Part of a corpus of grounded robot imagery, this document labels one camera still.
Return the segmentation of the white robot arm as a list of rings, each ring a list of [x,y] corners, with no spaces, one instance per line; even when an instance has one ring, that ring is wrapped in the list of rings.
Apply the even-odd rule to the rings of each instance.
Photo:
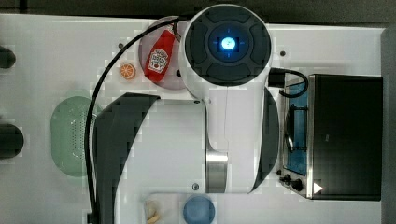
[[[97,117],[93,153],[100,224],[144,224],[155,193],[250,193],[273,167],[265,83],[271,36],[251,10],[198,12],[179,44],[189,101],[127,92]]]

